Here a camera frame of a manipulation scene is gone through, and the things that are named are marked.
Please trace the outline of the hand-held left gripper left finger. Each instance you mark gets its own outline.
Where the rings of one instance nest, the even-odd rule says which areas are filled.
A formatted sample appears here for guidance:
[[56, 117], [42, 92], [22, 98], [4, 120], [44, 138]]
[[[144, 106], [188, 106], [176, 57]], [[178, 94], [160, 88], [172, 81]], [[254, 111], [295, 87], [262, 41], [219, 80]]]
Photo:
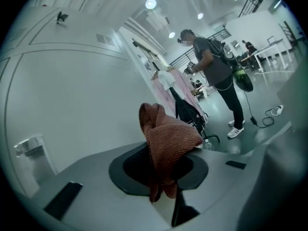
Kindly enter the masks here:
[[171, 225], [148, 197], [124, 193], [109, 177], [109, 165], [115, 158], [145, 145], [138, 142], [86, 156], [42, 185], [31, 199], [44, 208], [68, 182], [77, 182], [83, 187], [64, 215], [64, 224], [78, 231], [169, 230]]

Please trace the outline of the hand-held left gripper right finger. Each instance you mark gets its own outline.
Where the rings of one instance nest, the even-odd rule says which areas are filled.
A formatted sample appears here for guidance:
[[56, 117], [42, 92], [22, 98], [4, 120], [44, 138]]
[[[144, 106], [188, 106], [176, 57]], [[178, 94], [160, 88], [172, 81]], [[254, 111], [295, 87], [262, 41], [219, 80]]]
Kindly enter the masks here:
[[174, 228], [176, 231], [235, 231], [241, 211], [258, 178], [266, 146], [245, 155], [196, 149], [209, 167], [204, 181], [183, 192], [187, 205], [200, 214]]

